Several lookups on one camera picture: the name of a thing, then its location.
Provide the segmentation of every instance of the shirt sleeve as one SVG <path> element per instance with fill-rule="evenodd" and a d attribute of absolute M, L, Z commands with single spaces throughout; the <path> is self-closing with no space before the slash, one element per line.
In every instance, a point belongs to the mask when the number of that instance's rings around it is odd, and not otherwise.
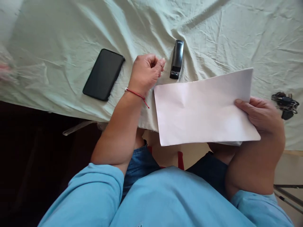
<path fill-rule="evenodd" d="M 256 226 L 294 226 L 279 207 L 275 195 L 238 191 L 231 203 Z"/>
<path fill-rule="evenodd" d="M 110 165 L 94 165 L 76 174 L 38 226 L 109 226 L 121 201 L 124 175 Z"/>

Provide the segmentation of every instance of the red string bracelet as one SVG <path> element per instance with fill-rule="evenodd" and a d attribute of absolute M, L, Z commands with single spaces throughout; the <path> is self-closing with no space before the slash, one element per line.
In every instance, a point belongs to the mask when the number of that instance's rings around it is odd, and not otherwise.
<path fill-rule="evenodd" d="M 130 90 L 130 89 L 128 89 L 128 88 L 125 88 L 125 91 L 129 91 L 129 92 L 133 93 L 134 95 L 139 96 L 141 99 L 143 99 L 145 105 L 149 108 L 149 106 L 148 106 L 147 103 L 145 102 L 145 98 L 144 98 L 142 95 L 140 95 L 140 94 L 138 94 L 137 92 L 134 92 L 134 91 L 132 91 L 132 90 Z"/>

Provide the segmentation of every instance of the right hand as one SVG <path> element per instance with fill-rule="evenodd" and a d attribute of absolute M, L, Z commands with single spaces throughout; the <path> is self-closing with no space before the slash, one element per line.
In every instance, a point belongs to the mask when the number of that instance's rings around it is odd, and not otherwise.
<path fill-rule="evenodd" d="M 250 122 L 260 134 L 284 135 L 283 120 L 270 101 L 251 97 L 249 103 L 236 99 L 235 105 L 248 114 Z"/>

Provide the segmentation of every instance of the leg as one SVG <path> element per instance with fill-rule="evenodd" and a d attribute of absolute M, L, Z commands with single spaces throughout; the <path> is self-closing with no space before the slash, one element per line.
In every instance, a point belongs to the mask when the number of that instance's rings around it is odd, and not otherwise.
<path fill-rule="evenodd" d="M 210 149 L 204 157 L 186 171 L 202 177 L 221 195 L 227 198 L 225 190 L 225 175 L 227 167 L 235 152 L 239 149 L 236 146 L 208 143 Z"/>
<path fill-rule="evenodd" d="M 152 154 L 147 149 L 146 140 L 142 138 L 144 129 L 137 129 L 135 150 L 128 165 L 123 184 L 123 194 L 121 202 L 132 187 L 132 185 L 142 177 L 159 170 L 160 166 L 154 160 Z"/>

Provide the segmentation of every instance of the white paper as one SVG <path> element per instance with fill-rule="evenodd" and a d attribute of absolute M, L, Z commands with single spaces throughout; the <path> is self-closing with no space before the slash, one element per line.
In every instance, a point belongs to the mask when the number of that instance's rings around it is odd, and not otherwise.
<path fill-rule="evenodd" d="M 260 140 L 247 114 L 234 105 L 249 101 L 253 69 L 154 88 L 162 146 Z"/>

